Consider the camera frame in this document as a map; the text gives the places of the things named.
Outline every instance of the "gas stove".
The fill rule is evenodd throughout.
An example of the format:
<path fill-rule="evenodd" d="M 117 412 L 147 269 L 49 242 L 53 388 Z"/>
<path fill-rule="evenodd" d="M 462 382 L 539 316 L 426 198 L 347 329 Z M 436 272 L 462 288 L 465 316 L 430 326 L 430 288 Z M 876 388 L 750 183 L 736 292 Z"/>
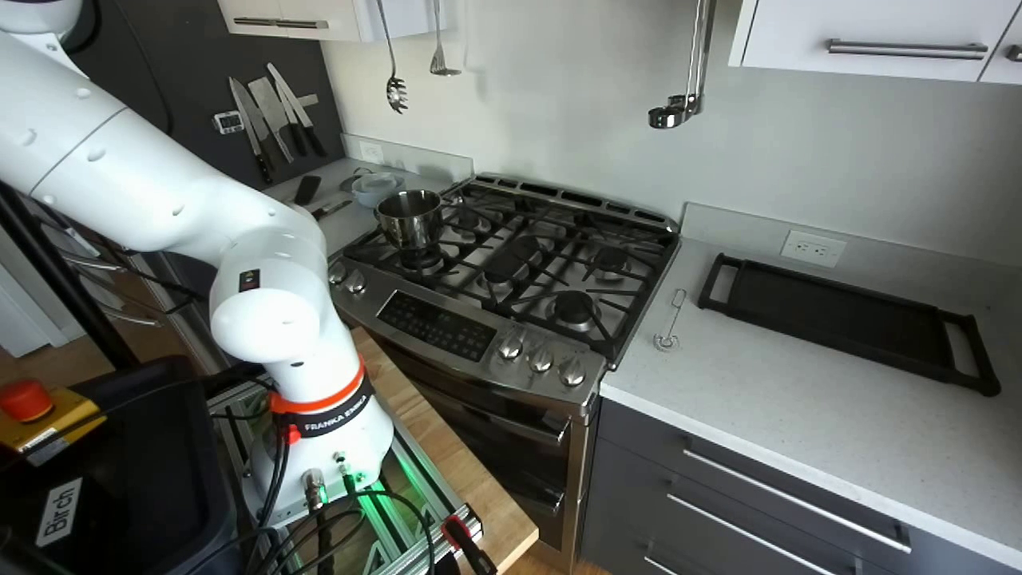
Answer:
<path fill-rule="evenodd" d="M 331 259 L 335 303 L 369 332 L 498 386 L 573 398 L 616 367 L 677 248 L 677 222 L 595 194 L 476 174 L 445 191 L 440 238 L 367 232 Z"/>

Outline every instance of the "pot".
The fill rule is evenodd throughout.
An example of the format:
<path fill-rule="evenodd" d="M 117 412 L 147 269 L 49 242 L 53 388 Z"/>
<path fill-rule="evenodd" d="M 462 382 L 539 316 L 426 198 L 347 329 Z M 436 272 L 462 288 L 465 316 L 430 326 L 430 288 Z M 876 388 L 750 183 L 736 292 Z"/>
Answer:
<path fill-rule="evenodd" d="M 429 248 L 440 235 L 440 194 L 401 189 L 379 200 L 377 222 L 392 246 Z"/>

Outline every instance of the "oven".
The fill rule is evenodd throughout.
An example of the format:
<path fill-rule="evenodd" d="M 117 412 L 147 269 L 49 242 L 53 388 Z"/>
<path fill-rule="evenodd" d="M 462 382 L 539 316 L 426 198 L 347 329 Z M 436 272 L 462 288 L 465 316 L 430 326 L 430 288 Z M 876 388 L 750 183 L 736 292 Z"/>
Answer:
<path fill-rule="evenodd" d="M 590 194 L 476 174 L 440 232 L 367 232 L 331 254 L 331 299 L 576 564 L 598 382 L 677 248 L 677 222 Z"/>

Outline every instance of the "wooden counter edge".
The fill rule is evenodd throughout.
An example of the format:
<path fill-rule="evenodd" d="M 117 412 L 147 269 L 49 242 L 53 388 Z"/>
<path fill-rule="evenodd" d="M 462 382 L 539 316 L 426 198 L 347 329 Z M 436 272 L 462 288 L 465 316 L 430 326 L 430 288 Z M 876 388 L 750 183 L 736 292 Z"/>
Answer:
<path fill-rule="evenodd" d="M 384 349 L 363 329 L 351 332 L 384 409 L 423 445 L 449 490 L 472 505 L 482 518 L 482 548 L 507 573 L 539 540 L 535 523 L 502 482 L 490 477 Z"/>

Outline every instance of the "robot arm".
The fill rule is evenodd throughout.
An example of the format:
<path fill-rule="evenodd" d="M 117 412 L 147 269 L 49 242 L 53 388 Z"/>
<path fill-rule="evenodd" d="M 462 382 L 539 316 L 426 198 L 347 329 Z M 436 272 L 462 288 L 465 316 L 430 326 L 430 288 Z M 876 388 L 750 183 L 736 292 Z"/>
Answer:
<path fill-rule="evenodd" d="M 373 480 L 392 423 L 329 299 L 316 220 L 219 174 L 90 82 L 59 36 L 24 20 L 34 5 L 65 3 L 0 3 L 0 178 L 127 248 L 170 248 L 216 269 L 213 343 L 265 363 L 278 388 L 271 409 L 295 423 L 280 518 L 304 505 L 307 473 Z M 51 30 L 68 31 L 68 13 L 53 16 Z"/>

